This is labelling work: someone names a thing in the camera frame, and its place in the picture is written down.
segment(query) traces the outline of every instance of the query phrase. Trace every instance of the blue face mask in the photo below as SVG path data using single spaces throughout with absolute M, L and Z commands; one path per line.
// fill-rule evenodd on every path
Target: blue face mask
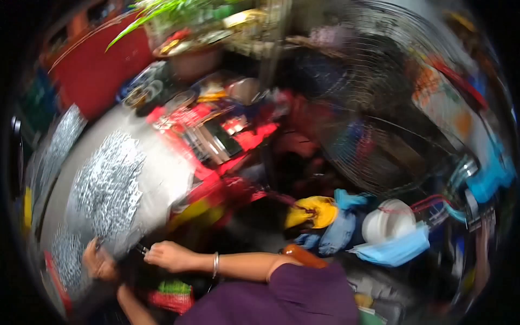
M 415 258 L 430 247 L 428 226 L 418 223 L 414 232 L 405 236 L 390 239 L 380 244 L 357 245 L 349 250 L 367 262 L 396 267 Z

